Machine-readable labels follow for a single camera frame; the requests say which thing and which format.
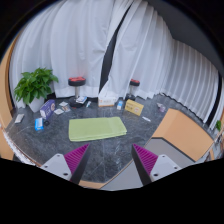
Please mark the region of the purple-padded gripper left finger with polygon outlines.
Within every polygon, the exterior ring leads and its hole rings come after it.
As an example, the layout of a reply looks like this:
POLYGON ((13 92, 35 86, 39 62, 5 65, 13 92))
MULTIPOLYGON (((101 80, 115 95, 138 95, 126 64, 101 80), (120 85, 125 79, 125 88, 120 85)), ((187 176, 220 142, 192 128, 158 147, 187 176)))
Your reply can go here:
POLYGON ((55 154, 41 166, 41 169, 78 184, 84 173, 89 156, 90 145, 85 144, 65 155, 55 154))

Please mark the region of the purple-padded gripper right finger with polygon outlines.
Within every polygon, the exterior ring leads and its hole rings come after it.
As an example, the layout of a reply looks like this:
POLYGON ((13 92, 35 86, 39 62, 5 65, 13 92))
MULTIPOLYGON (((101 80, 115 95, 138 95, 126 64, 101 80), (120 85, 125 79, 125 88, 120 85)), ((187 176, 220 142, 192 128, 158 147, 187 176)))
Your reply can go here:
POLYGON ((156 155, 137 145, 132 145, 132 157, 143 185, 148 185, 181 170, 167 155, 156 155))

